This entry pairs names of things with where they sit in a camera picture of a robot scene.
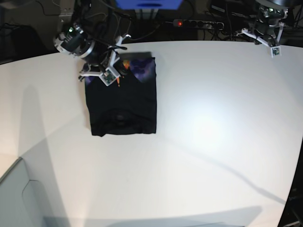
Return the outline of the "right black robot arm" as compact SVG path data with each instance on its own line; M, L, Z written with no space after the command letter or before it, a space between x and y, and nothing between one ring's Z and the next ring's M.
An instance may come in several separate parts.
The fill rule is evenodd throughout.
M121 18L129 18L129 15L117 12L110 1L103 0L101 3L107 7L107 13L94 23L90 20L93 15L88 14L91 3L90 0L60 1L61 12L53 43L57 51L85 62L79 81L98 77L109 86L128 73L128 65L120 59L117 50L126 50L122 43L131 38L128 33L118 34Z

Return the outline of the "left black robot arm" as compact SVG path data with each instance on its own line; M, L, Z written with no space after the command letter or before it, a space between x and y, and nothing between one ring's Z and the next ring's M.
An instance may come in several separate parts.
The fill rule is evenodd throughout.
M256 14L246 21L248 27L237 31L236 36L245 35L255 44L263 44L269 48L279 47L284 28L282 20L287 18L288 8L273 0L245 0L243 3Z

